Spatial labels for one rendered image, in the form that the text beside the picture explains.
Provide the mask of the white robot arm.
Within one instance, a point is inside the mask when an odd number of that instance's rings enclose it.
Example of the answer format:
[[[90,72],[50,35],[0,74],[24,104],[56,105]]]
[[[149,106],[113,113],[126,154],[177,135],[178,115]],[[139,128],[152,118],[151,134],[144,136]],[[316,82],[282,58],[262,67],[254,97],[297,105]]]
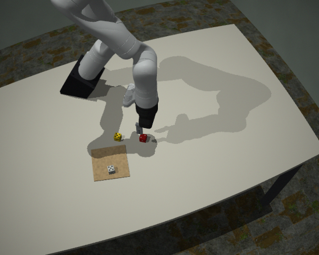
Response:
[[[124,60],[133,58],[132,74],[137,96],[151,98],[157,93],[155,51],[137,40],[104,0],[51,0],[51,3],[72,22],[98,38],[80,62],[78,71],[82,78],[94,79],[117,54]]]

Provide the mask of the white die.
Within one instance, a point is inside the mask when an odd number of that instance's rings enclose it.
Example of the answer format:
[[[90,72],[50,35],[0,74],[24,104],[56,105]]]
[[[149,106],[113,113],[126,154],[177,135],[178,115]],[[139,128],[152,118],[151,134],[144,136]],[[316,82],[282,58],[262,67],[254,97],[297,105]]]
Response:
[[[109,174],[115,173],[115,169],[114,169],[113,165],[108,166],[107,169],[108,169]]]

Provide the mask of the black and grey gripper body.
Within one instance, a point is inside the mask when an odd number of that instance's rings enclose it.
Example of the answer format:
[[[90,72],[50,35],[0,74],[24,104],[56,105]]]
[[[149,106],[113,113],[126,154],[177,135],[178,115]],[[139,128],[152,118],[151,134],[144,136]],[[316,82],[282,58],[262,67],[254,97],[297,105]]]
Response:
[[[135,84],[130,83],[123,98],[123,107],[130,107],[135,103],[136,112],[139,115],[139,126],[150,129],[158,111],[158,101],[158,92],[151,98],[141,98],[135,92]]]

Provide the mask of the red die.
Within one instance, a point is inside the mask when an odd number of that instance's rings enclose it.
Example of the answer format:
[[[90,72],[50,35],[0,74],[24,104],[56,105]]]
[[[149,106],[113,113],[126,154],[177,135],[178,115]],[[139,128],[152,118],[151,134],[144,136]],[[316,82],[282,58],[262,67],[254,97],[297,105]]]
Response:
[[[141,134],[140,137],[139,137],[139,141],[145,143],[146,140],[147,140],[147,135],[146,134]]]

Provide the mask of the tan mat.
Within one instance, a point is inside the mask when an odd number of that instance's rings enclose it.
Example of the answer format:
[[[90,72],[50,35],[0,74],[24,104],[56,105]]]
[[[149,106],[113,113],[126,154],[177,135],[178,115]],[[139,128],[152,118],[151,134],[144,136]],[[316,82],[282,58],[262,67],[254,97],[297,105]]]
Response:
[[[125,145],[92,149],[94,181],[130,177]],[[115,173],[109,174],[107,167],[113,165]]]

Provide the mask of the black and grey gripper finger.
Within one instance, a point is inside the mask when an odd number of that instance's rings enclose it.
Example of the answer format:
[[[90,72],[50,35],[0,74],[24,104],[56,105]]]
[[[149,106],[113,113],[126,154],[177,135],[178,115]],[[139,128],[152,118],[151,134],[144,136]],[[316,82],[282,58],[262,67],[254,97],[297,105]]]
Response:
[[[136,122],[137,134],[143,134],[142,127],[139,126],[139,123]]]

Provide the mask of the yellow die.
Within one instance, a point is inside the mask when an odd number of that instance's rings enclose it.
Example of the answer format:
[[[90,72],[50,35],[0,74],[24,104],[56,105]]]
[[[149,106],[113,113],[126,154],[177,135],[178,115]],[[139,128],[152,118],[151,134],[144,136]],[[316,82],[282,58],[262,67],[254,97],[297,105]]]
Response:
[[[114,140],[120,142],[122,135],[120,133],[115,133]]]

